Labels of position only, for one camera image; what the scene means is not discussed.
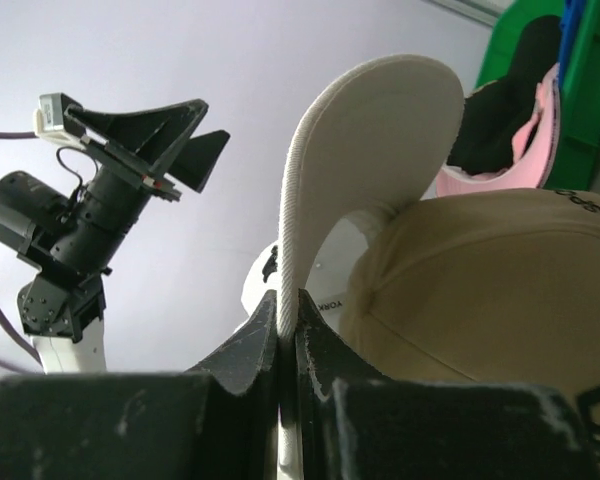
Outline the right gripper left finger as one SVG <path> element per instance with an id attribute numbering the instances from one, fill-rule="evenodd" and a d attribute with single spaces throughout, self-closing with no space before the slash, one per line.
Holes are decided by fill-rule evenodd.
<path id="1" fill-rule="evenodd" d="M 276 296 L 181 373 L 0 379 L 0 479 L 273 479 Z"/>

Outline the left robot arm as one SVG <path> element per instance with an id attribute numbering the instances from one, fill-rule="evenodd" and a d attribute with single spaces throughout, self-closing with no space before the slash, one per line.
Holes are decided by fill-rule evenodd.
<path id="1" fill-rule="evenodd" d="M 40 97 L 34 136 L 96 166 L 70 195 L 24 171 L 0 180 L 0 243 L 36 269 L 17 307 L 45 373 L 106 370 L 110 261 L 151 199 L 176 202 L 184 189 L 204 189 L 229 141 L 224 130 L 197 133 L 207 111 L 201 99 L 114 114 L 63 93 Z"/>

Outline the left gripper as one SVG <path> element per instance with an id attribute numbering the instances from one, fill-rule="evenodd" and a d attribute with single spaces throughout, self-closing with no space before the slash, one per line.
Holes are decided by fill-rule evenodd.
<path id="1" fill-rule="evenodd" d="M 133 188 L 172 202 L 182 193 L 159 175 L 168 172 L 201 193 L 230 139 L 225 130 L 191 138 L 208 109 L 207 102 L 194 99 L 120 114 L 71 106 L 65 116 L 93 134 L 80 139 L 89 155 Z"/>

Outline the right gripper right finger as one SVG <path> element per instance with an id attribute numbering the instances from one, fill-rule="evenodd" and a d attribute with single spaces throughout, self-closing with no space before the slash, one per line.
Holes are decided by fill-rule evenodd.
<path id="1" fill-rule="evenodd" d="M 299 295 L 297 398 L 306 479 L 599 479 L 575 412 L 529 384 L 386 377 Z"/>

